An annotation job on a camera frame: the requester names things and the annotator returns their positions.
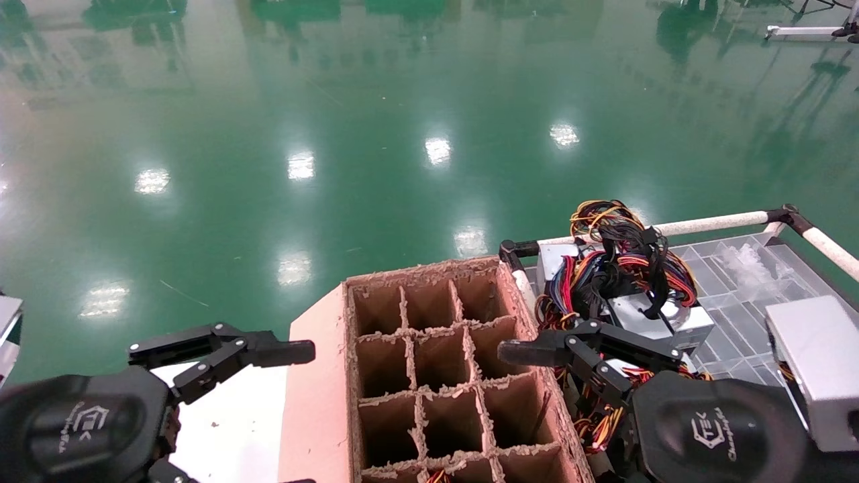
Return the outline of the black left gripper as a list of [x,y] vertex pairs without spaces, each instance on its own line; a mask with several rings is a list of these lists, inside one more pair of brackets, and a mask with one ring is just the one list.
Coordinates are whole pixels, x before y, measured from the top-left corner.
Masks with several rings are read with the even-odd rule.
[[2,390],[3,482],[197,483],[175,448],[172,389],[129,367]]

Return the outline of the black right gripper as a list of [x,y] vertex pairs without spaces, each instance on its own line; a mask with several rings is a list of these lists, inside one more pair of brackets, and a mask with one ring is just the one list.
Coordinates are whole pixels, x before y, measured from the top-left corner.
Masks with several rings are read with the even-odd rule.
[[648,482],[856,482],[855,451],[816,446],[786,390],[664,371],[632,392],[636,479]]

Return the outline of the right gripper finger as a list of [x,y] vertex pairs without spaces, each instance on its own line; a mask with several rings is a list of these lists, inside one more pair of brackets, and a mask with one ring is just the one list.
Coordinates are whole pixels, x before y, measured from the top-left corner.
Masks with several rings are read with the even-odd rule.
[[568,331],[543,330],[532,341],[503,340],[497,349],[507,364],[565,367],[614,409],[629,404],[631,382],[609,360],[659,373],[678,370],[681,352],[669,343],[648,339],[604,322],[583,322]]

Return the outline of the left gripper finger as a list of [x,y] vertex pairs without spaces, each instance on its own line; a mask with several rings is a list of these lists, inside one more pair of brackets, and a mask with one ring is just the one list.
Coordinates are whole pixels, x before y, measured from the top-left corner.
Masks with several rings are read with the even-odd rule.
[[217,322],[132,343],[127,362],[153,370],[192,361],[172,386],[175,400],[189,405],[248,366],[301,365],[314,358],[311,340],[281,341],[270,331],[245,332]]

